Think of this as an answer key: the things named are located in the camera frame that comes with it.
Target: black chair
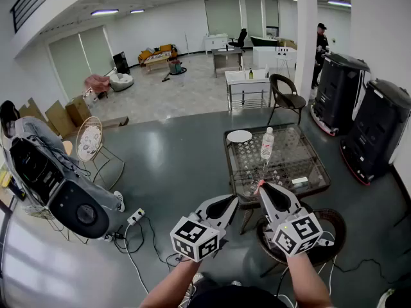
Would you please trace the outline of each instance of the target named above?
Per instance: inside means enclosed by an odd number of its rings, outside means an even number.
[[[280,90],[278,89],[278,80],[285,82],[290,87],[292,93],[283,94],[282,92],[280,92]],[[274,108],[272,109],[270,119],[268,119],[267,126],[270,124],[272,115],[274,114],[274,110],[277,107],[277,105],[279,107],[287,108],[297,113],[298,124],[300,124],[301,110],[304,106],[306,106],[306,100],[297,94],[297,89],[295,88],[293,81],[280,74],[273,74],[270,76],[270,84],[272,93],[274,95]]]
[[[245,28],[243,28],[241,30],[240,36],[237,39],[237,42],[234,42],[234,38],[230,38],[230,40],[232,40],[232,42],[229,42],[230,46],[233,47],[238,47],[238,48],[242,48],[244,47],[244,39],[247,36],[247,30]]]

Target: concrete floor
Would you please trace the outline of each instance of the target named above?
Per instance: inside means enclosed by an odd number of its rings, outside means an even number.
[[[90,108],[92,115],[102,121],[127,115],[130,123],[140,123],[227,110],[224,72],[219,71],[215,78],[212,54],[186,55],[179,60],[188,71],[170,76],[166,82],[161,81],[168,73],[164,64],[153,66],[148,74],[145,67],[133,67],[133,86],[121,92],[110,89],[108,98],[101,98]],[[246,69],[256,68],[252,50],[246,50],[243,60]],[[294,65],[289,71],[293,80]]]
[[[229,173],[223,148],[227,130],[261,126],[270,109],[219,112],[177,117],[165,121],[132,124],[106,131],[106,146],[126,160],[125,171],[113,190],[123,193],[127,209],[110,212],[111,229],[126,225],[139,207],[151,218],[157,247],[163,259],[172,252],[170,230],[181,216],[195,210],[202,201],[230,193]],[[290,111],[276,110],[272,124],[297,120]],[[345,246],[336,263],[353,268],[362,259],[374,258],[390,280],[409,271],[411,255],[403,252],[411,243],[411,218],[396,228],[393,224],[406,211],[406,203],[391,174],[375,180],[370,187],[359,184],[342,162],[338,138],[325,135],[304,111],[301,127],[313,144],[330,177],[325,192],[305,198],[314,209],[331,208],[347,224]],[[250,227],[260,217],[254,213]],[[206,259],[200,270],[217,282],[234,279],[245,286],[259,286],[274,293],[282,269],[265,278],[259,274],[272,265],[256,241],[254,231],[239,235],[243,212],[237,212],[227,229],[229,242],[215,259]],[[168,273],[158,261],[147,220],[142,221],[145,242],[133,259],[148,289]],[[130,229],[130,249],[141,240],[139,228]],[[328,284],[331,263],[320,274]],[[138,307],[144,298],[137,273],[127,255],[112,243],[77,239],[67,242],[52,231],[46,221],[17,210],[4,244],[3,278],[5,298],[10,307],[30,308],[124,308]],[[411,280],[397,284],[410,285]],[[363,264],[351,273],[334,270],[332,300],[336,307],[376,307],[382,292],[391,287],[379,276],[378,267]],[[294,301],[290,276],[281,293]]]

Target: white cabinet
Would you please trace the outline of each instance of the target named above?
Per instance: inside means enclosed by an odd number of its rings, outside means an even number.
[[[205,54],[212,49],[225,48],[228,41],[229,36],[227,34],[216,34],[204,37]]]

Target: small white bottle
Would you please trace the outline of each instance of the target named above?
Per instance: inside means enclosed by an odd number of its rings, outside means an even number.
[[[263,136],[263,143],[261,145],[261,158],[268,160],[271,156],[272,145],[274,143],[274,135],[272,134],[272,128],[268,127],[267,132]]]

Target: white cable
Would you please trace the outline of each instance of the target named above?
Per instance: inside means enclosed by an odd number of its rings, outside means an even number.
[[[329,235],[331,235],[331,237],[333,238],[333,240],[335,241],[335,237],[332,233],[324,231],[324,233],[327,233]],[[329,287],[329,295],[331,296],[331,276],[333,275],[333,270],[334,270],[334,264],[335,264],[335,260],[337,259],[337,255],[335,255],[334,257],[334,261],[333,261],[333,266],[331,267],[331,272],[329,273],[329,282],[328,282],[328,287]]]
[[[127,226],[126,232],[124,233],[124,247],[126,248],[127,254],[128,254],[128,256],[130,257],[131,262],[133,263],[134,267],[136,267],[137,274],[139,275],[141,285],[144,287],[144,290],[146,290],[146,293],[148,294],[147,288],[146,288],[146,286],[144,285],[143,280],[141,279],[139,269],[137,268],[136,263],[133,261],[133,258],[131,258],[130,252],[128,252],[128,247],[127,247],[127,243],[126,243],[126,237],[127,237],[127,230],[128,230],[128,228],[129,228],[130,226],[131,226],[131,225],[128,225],[128,226]]]
[[[294,307],[294,305],[293,305],[293,303],[291,302],[290,298],[288,298],[286,295],[278,295],[278,296],[283,296],[283,297],[285,297],[285,298],[288,300],[288,302],[290,303],[291,308]]]
[[[184,300],[181,304],[179,304],[179,308],[183,308],[183,305],[186,303],[186,302],[188,302],[188,304],[189,304],[189,301],[191,300],[191,298],[193,297],[193,295],[194,295],[194,293],[195,293],[195,291],[197,290],[197,288],[195,287],[195,285],[193,284],[193,288],[191,289],[192,291],[193,291],[193,294],[190,294],[189,291],[190,290],[190,288],[188,287],[188,289],[187,289],[187,291],[186,291],[186,295],[184,296],[184,299],[185,298],[187,298],[187,300]]]
[[[321,267],[320,271],[317,273],[318,275],[320,275],[320,273],[321,273],[322,269],[326,266],[326,264],[327,264],[327,263],[325,263],[325,264],[323,264],[323,265],[322,265],[322,267]]]

